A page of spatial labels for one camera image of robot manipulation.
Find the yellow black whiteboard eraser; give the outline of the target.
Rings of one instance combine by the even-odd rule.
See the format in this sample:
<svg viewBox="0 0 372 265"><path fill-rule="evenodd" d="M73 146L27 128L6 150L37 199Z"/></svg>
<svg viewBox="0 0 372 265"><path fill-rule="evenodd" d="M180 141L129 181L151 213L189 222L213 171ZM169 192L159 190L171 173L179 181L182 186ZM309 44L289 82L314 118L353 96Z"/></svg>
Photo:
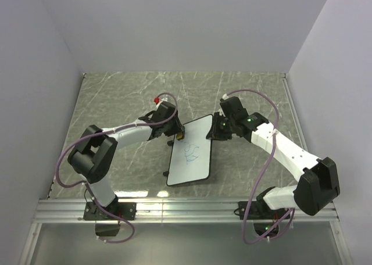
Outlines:
<svg viewBox="0 0 372 265"><path fill-rule="evenodd" d="M184 139L184 133L180 132L176 135L176 140L182 140Z"/></svg>

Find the white whiteboard black frame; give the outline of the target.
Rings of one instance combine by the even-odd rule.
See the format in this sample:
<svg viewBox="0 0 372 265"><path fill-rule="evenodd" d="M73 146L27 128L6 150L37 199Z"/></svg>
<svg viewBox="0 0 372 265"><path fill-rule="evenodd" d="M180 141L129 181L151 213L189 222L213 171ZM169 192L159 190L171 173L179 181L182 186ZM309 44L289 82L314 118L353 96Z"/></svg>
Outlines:
<svg viewBox="0 0 372 265"><path fill-rule="evenodd" d="M169 187L206 180L210 177L212 140L206 136L212 127L208 114L184 124L185 137L173 140L166 185Z"/></svg>

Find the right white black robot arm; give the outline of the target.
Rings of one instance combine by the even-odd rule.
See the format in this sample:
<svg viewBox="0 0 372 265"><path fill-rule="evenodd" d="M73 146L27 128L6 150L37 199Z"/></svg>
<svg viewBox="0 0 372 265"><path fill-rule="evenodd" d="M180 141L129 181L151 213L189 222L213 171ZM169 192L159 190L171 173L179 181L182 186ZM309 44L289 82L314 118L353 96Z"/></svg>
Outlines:
<svg viewBox="0 0 372 265"><path fill-rule="evenodd" d="M292 142L255 112L236 121L216 112L207 139L227 141L232 135L245 138L283 165L297 184L270 187L261 192L251 204L249 219L269 219L287 209L299 208L314 216L340 194L336 163L329 157L321 159Z"/></svg>

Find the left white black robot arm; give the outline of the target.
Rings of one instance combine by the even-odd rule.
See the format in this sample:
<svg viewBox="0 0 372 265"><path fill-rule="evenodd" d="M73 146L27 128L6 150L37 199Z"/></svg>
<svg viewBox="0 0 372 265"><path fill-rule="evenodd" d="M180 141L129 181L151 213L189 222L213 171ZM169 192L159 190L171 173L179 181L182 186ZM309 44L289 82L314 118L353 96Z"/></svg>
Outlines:
<svg viewBox="0 0 372 265"><path fill-rule="evenodd" d="M108 172L116 151L161 135L184 138L185 127L178 118L177 104L156 98L156 109L134 122L113 128L89 126L68 155L67 162L81 175L99 203L97 213L105 220L120 216L118 197Z"/></svg>

